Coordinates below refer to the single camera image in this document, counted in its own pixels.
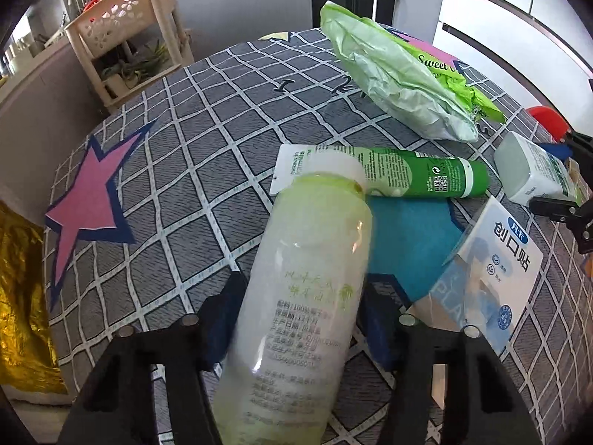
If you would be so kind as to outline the green plastic bag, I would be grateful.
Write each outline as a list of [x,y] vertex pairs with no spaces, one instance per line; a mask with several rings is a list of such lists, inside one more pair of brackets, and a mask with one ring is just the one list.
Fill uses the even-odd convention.
[[503,112],[431,45],[328,1],[323,33],[354,83],[394,119],[428,140],[473,143],[481,118],[504,123]]

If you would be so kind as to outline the green label plastic bottle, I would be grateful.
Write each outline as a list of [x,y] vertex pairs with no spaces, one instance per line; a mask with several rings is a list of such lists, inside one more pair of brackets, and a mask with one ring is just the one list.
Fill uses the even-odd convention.
[[323,150],[276,197],[213,415],[225,444],[318,444],[350,347],[373,217],[354,157]]

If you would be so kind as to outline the white small carton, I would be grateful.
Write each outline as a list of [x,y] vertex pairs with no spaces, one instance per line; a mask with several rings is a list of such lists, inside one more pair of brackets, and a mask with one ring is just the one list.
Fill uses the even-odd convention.
[[577,201],[576,189],[561,160],[519,133],[508,132],[494,151],[504,194],[528,206],[534,197]]

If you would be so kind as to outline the gold foil bag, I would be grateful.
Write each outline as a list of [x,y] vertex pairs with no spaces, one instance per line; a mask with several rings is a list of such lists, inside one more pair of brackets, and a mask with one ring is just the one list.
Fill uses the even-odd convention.
[[42,230],[1,206],[1,383],[65,395],[52,342],[42,270]]

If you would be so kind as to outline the red stool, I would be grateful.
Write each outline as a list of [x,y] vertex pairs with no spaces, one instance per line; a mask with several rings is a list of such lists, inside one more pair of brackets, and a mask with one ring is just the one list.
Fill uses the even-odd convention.
[[556,142],[562,142],[570,131],[566,119],[549,106],[532,106],[527,112],[552,136]]

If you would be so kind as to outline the white bandage box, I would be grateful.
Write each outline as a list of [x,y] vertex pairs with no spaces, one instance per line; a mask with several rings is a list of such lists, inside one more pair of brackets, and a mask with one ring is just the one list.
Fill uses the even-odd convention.
[[411,311],[428,326],[475,326],[501,354],[517,327],[543,262],[518,220],[491,197],[463,233],[428,294]]

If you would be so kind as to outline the green white tube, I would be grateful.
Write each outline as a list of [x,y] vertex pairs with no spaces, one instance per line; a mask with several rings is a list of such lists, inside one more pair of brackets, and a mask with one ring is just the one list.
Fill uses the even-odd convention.
[[460,157],[436,157],[392,148],[283,144],[279,148],[271,194],[288,188],[315,154],[328,153],[342,174],[366,175],[366,192],[382,197],[468,198],[490,185],[486,165]]

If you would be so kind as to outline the white refrigerator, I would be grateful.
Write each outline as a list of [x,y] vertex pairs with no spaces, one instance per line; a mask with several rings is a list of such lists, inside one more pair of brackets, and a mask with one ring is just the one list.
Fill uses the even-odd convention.
[[592,128],[592,36],[567,0],[442,0],[434,45],[522,106]]

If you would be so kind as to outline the grey checked tablecloth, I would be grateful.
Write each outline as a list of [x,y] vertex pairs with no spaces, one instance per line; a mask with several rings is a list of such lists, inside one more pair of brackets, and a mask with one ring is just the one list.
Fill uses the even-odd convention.
[[[533,142],[549,134],[511,95],[460,66],[506,116],[480,121],[474,144],[431,143],[390,118],[348,81],[319,30],[288,42],[243,42],[161,78],[100,123],[110,150],[145,123],[151,133],[117,171],[116,195],[136,243],[79,240],[50,328],[68,391],[76,395],[113,333],[169,326],[246,277],[272,205],[282,143],[395,147],[483,163],[496,197],[535,240],[541,269],[501,362],[544,444],[562,444],[584,415],[592,384],[592,284],[565,226],[504,195],[494,150],[507,131]],[[395,385],[354,331],[343,384],[322,443],[375,444]]]

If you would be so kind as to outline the beige storage cart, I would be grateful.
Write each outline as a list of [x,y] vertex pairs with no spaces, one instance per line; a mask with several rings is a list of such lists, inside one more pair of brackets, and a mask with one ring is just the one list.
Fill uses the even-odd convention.
[[[122,47],[128,59],[137,54],[130,42],[143,31],[156,28],[165,60],[148,78],[134,78],[131,88],[122,75],[99,74],[96,63],[109,51]],[[194,62],[190,36],[183,28],[176,0],[99,0],[65,27],[65,33],[82,69],[103,105],[114,112],[158,78]]]

